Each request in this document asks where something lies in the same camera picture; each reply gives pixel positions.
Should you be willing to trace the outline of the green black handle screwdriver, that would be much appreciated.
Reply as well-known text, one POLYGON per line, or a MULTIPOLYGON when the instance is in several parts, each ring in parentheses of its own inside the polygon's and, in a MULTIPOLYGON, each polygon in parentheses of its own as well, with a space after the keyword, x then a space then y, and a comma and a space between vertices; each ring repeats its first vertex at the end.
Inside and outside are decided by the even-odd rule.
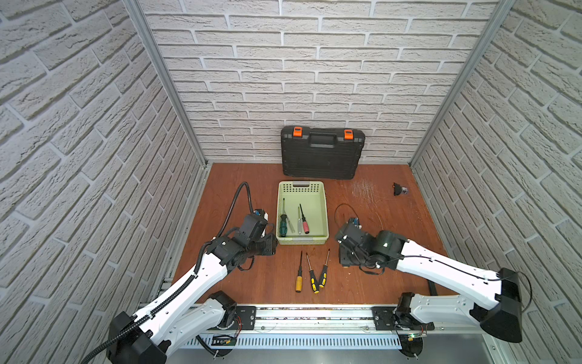
POLYGON ((287 222, 287 214, 285 211, 285 199, 282 200, 282 209, 281 209, 281 216, 280 216, 280 226, 279 226, 279 234, 281 238, 285 238, 288 233, 288 222, 287 222))

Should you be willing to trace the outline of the yellow black screwdriver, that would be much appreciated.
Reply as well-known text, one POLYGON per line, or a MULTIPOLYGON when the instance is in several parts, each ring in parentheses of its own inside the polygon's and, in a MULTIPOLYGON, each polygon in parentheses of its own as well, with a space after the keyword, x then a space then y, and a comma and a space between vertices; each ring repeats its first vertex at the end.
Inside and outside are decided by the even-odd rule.
POLYGON ((328 270, 328 263, 330 258, 330 250, 327 251, 327 256, 322 266, 320 278, 318 279, 318 286, 320 289, 323 289, 327 283, 327 270, 328 270))
POLYGON ((317 277, 315 275, 315 271, 312 268, 312 264, 310 262, 309 255, 307 253, 306 253, 306 259, 307 259, 307 263, 309 266, 310 287, 312 288, 312 291, 314 294, 318 294, 320 292, 319 291, 319 283, 318 283, 317 277))

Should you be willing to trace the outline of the pink handle screwdriver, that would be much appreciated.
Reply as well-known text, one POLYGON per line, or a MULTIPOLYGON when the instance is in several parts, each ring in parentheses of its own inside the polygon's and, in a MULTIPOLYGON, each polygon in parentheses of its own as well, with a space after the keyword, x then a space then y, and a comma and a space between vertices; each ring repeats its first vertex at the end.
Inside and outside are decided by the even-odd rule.
POLYGON ((309 235, 310 234, 309 223, 307 222, 307 218, 305 217, 305 214, 303 212, 302 204, 298 205, 298 217, 300 225, 299 233, 309 235))

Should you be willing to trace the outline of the orange handle screwdriver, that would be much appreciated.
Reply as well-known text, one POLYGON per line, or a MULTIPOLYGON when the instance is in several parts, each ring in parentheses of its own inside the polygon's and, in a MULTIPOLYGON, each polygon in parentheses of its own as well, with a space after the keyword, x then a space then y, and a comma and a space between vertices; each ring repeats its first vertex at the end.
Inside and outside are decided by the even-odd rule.
POLYGON ((295 283, 295 292, 301 293, 302 290, 303 290, 303 252, 300 253, 299 267, 295 283))

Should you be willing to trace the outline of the small clear handle screwdriver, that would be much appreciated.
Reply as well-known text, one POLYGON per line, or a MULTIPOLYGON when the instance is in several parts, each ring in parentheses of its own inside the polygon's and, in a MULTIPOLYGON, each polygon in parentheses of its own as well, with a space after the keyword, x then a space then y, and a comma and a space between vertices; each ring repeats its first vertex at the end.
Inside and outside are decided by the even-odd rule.
POLYGON ((286 215, 286 221, 287 221, 288 228, 289 228, 291 234, 295 234, 296 229, 293 227, 293 222, 291 221, 289 215, 286 215))

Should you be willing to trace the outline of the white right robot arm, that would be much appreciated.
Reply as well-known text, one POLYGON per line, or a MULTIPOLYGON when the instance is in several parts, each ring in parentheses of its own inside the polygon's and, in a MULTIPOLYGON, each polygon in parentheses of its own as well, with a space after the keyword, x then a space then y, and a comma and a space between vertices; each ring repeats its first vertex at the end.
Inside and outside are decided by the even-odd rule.
POLYGON ((402 235, 381 231, 373 236, 351 222, 339 229, 335 239, 344 267, 356 266, 370 275, 400 271, 453 291, 436 297, 402 294, 391 315, 399 329, 420 331, 437 322, 457 323, 477 326, 501 341, 522 342, 525 306, 519 272, 466 265, 402 235))

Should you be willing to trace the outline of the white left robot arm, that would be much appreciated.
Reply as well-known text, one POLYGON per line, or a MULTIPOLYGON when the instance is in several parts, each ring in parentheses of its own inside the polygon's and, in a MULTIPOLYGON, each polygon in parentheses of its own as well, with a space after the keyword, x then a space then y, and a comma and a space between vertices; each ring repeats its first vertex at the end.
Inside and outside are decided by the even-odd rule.
POLYGON ((244 263, 275 254, 277 240, 266 232, 269 224, 267 212, 251 208, 241 226, 221 227, 203 244, 191 270, 133 315, 122 312, 113 318, 109 339, 82 361, 89 363, 105 353, 112 363, 165 363, 185 342, 208 329, 239 328, 236 302, 223 292, 212 294, 195 310, 190 308, 233 270, 244 270, 244 263))

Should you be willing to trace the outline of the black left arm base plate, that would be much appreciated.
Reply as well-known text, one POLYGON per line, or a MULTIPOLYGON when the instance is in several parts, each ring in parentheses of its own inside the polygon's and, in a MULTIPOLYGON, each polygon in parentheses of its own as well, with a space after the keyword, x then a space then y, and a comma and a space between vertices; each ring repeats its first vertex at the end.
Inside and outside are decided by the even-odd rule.
POLYGON ((222 320, 213 330, 226 331, 252 331, 255 327, 257 317, 256 306, 237 306, 225 311, 222 320))

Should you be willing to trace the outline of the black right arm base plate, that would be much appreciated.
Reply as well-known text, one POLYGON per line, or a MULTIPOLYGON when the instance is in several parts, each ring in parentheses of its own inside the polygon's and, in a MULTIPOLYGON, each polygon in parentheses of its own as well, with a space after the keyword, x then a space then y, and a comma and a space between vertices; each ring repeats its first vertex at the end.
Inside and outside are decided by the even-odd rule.
POLYGON ((420 322, 410 312, 396 306, 373 306, 371 312, 377 331, 425 332, 435 329, 432 322, 420 322))

